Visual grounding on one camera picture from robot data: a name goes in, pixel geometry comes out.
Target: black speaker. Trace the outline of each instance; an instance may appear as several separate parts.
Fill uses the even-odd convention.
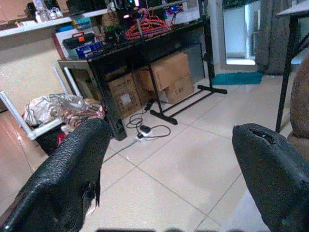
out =
[[[72,16],[93,11],[91,0],[68,0],[67,6],[70,12],[70,15]]]
[[[93,9],[95,11],[107,8],[105,0],[92,0],[92,3],[93,3]]]

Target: label on box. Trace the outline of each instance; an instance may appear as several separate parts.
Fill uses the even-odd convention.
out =
[[[127,105],[127,104],[131,103],[131,98],[130,98],[130,95],[128,93],[122,95],[120,97],[120,99],[121,99],[123,105]]]

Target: glass door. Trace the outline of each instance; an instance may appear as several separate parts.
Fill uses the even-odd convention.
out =
[[[261,1],[221,0],[218,3],[221,69],[256,70],[254,60],[260,30]]]

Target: plug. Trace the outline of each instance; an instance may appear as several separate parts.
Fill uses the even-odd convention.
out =
[[[141,139],[141,138],[143,138],[144,136],[143,136],[141,133],[138,133],[137,137],[138,137],[139,139]]]
[[[153,103],[154,103],[154,100],[151,99],[151,100],[147,103],[147,105],[146,105],[146,107],[145,107],[145,111],[150,110],[151,107],[152,107],[152,105],[153,105]]]
[[[140,130],[146,134],[148,134],[150,131],[151,131],[151,128],[150,127],[147,127],[145,125],[141,125],[140,126]]]

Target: cardboard box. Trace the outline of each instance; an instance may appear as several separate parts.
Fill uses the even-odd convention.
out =
[[[140,99],[141,106],[147,104],[149,100],[151,99],[150,91],[143,88],[141,80],[140,80],[140,74],[139,72],[133,73],[133,80],[135,83],[136,91]]]
[[[182,52],[174,53],[152,63],[152,69],[158,91],[164,90],[190,74],[188,56]],[[143,88],[153,91],[154,86],[149,71],[143,68],[139,70],[139,73]]]
[[[188,75],[185,78],[176,81],[166,89],[160,91],[159,99],[162,102],[176,104],[192,93],[194,93],[193,82],[190,75]],[[155,98],[154,91],[151,92],[151,96],[152,98]]]
[[[109,87],[122,119],[140,109],[140,100],[132,79],[132,74],[129,73],[110,82]]]

